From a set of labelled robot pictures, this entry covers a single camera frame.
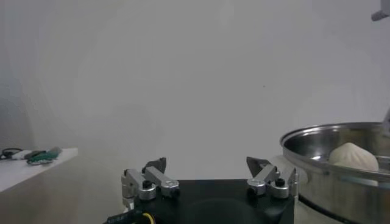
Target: green object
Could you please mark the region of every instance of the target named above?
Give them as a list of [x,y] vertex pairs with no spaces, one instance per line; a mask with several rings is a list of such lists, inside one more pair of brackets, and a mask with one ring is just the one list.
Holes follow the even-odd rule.
[[41,165],[41,164],[52,163],[53,160],[59,157],[61,151],[62,150],[60,148],[55,147],[53,149],[50,149],[47,152],[42,152],[34,157],[31,157],[30,159],[27,160],[27,163],[30,165]]

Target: yellow wire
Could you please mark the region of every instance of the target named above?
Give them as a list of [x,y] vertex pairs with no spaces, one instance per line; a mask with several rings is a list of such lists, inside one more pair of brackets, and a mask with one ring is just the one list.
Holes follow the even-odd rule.
[[144,213],[142,215],[147,217],[149,219],[149,221],[151,221],[151,224],[155,224],[153,217],[149,213]]

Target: metal bracket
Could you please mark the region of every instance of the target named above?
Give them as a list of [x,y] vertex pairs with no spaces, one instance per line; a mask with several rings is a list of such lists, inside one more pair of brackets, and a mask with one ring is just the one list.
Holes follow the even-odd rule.
[[381,10],[371,15],[373,21],[379,21],[390,16],[390,0],[381,0]]
[[298,173],[296,169],[286,167],[280,177],[270,184],[269,190],[275,198],[288,198],[290,194],[298,195]]
[[122,201],[130,210],[134,208],[134,198],[151,200],[156,197],[156,185],[145,180],[141,173],[135,169],[125,170],[121,177]]
[[265,194],[268,182],[278,177],[277,168],[271,164],[266,165],[255,177],[247,180],[248,193],[256,196]]
[[154,166],[145,169],[145,178],[159,186],[165,197],[177,198],[180,195],[179,182],[168,178]]

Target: screw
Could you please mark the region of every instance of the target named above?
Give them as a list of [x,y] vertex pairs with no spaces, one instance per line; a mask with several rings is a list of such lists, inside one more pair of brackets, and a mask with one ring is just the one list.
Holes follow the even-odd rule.
[[277,180],[275,180],[275,185],[277,187],[283,187],[285,185],[285,181],[281,178],[278,178]]
[[149,189],[149,188],[152,187],[152,185],[153,185],[153,183],[151,181],[149,181],[149,180],[144,180],[142,182],[142,188],[143,189]]

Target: cable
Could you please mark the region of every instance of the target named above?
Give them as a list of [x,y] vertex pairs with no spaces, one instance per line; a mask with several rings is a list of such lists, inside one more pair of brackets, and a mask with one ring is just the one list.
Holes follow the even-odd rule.
[[154,221],[154,218],[152,215],[150,215],[149,213],[143,213],[142,214],[143,216],[147,217],[149,219],[149,221],[151,222],[151,224],[155,224],[156,222]]
[[12,155],[16,154],[17,152],[21,152],[23,149],[19,148],[6,148],[1,151],[0,154],[0,160],[9,159]]

